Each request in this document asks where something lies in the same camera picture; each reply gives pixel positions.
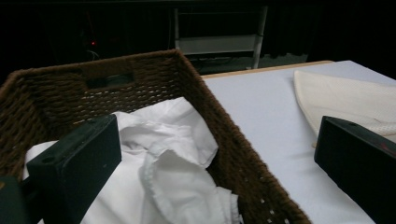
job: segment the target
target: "table surface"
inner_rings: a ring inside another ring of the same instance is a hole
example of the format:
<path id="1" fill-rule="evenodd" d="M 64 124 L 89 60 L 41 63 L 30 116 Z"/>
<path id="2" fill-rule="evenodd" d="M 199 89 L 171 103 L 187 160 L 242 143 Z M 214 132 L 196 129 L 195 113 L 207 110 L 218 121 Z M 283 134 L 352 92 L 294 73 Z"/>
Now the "table surface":
<path id="1" fill-rule="evenodd" d="M 295 98 L 295 70 L 396 84 L 352 61 L 301 63 L 203 76 L 206 85 L 313 223 L 374 223 L 314 162 L 317 137 Z"/>

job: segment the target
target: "wicker basket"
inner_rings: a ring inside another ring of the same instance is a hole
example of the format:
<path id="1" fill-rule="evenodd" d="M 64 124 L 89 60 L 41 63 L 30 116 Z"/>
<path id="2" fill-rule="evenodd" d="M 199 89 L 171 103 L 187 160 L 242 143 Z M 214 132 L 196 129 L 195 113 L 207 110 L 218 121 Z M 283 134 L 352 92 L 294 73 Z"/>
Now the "wicker basket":
<path id="1" fill-rule="evenodd" d="M 100 87 L 114 76 L 132 82 Z M 310 223 L 178 50 L 12 73 L 0 89 L 0 175 L 21 180 L 26 150 L 59 139 L 83 120 L 180 96 L 215 136 L 219 151 L 208 172 L 239 195 L 245 223 Z"/>

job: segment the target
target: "dark background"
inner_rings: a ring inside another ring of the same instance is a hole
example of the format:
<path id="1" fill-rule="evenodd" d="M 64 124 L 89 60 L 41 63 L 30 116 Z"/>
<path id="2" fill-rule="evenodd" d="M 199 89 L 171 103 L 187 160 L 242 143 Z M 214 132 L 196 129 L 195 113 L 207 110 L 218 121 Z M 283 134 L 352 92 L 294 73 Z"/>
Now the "dark background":
<path id="1" fill-rule="evenodd" d="M 351 60 L 388 77 L 396 77 L 393 65 L 396 17 L 390 4 L 312 2 L 269 6 L 262 56 L 271 54 L 275 58 L 292 53 L 308 54 L 309 62 Z M 62 7 L 2 4 L 0 83 L 18 69 L 172 49 L 172 8 L 134 4 Z M 184 6 L 181 9 L 184 12 L 214 9 L 250 12 L 181 15 L 180 35 L 254 34 L 259 16 L 251 13 L 255 8 L 259 6 Z"/>

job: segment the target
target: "white cloth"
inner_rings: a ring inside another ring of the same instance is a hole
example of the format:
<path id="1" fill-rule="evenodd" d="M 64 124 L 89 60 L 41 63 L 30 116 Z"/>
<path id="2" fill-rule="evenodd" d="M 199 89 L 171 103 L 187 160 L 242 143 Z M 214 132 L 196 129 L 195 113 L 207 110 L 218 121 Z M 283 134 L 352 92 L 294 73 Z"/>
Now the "white cloth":
<path id="1" fill-rule="evenodd" d="M 114 114 L 122 161 L 81 223 L 238 223 L 237 196 L 205 170 L 216 141 L 188 101 Z M 26 162 L 54 143 L 30 149 Z"/>
<path id="2" fill-rule="evenodd" d="M 298 104 L 318 135 L 323 116 L 346 119 L 396 142 L 396 85 L 297 70 Z"/>

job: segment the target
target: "brown wicker basket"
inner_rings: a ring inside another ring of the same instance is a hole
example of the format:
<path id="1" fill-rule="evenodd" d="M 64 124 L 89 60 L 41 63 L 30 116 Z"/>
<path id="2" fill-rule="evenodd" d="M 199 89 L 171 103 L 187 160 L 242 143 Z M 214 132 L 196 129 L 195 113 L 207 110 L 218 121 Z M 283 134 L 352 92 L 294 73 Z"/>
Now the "brown wicker basket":
<path id="1" fill-rule="evenodd" d="M 118 75 L 133 81 L 89 87 Z M 219 151 L 208 171 L 218 186 L 239 195 L 245 223 L 310 223 L 178 50 L 12 73 L 0 89 L 0 175 L 21 180 L 26 150 L 59 139 L 83 120 L 180 96 L 214 134 Z"/>

